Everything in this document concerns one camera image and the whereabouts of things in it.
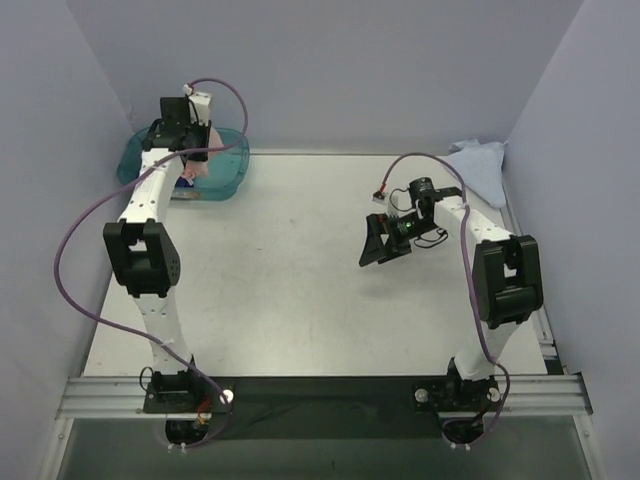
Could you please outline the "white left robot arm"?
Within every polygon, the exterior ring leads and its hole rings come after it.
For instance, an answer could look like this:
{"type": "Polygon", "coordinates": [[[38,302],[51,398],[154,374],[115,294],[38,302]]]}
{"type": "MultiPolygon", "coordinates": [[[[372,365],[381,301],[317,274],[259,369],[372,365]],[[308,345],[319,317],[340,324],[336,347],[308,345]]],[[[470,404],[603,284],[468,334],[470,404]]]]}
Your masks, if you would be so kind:
{"type": "Polygon", "coordinates": [[[195,363],[178,318],[175,287],[181,275],[178,251],[163,221],[175,184],[183,173],[184,149],[205,147],[206,126],[185,97],[160,99],[160,117],[141,142],[138,183],[127,207],[103,228],[103,239],[117,282],[133,298],[145,332],[152,337],[151,399],[181,412],[206,397],[206,383],[189,367],[195,363]]]}

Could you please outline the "light blue towel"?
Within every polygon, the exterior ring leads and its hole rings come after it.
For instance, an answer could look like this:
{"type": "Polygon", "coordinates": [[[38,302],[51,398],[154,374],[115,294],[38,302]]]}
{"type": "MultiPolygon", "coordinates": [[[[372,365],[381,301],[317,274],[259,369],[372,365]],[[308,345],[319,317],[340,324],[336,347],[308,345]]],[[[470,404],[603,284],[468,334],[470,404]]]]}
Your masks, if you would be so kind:
{"type": "Polygon", "coordinates": [[[464,190],[473,192],[494,209],[506,206],[502,167],[505,144],[467,139],[453,143],[444,161],[463,180],[464,190]]]}

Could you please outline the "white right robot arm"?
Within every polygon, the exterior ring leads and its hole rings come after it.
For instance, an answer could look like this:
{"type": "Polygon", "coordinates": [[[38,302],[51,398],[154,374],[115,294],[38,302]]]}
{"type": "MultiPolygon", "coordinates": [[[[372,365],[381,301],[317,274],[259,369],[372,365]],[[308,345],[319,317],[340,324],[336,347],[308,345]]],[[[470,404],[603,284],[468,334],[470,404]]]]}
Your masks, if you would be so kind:
{"type": "Polygon", "coordinates": [[[383,264],[411,253],[411,243],[440,230],[460,242],[474,331],[454,355],[447,373],[427,390],[430,397],[463,410],[502,395],[493,379],[500,357],[518,328],[543,304],[539,247],[472,209],[458,187],[437,188],[428,177],[408,187],[411,205],[389,206],[366,218],[359,264],[383,264]]]}

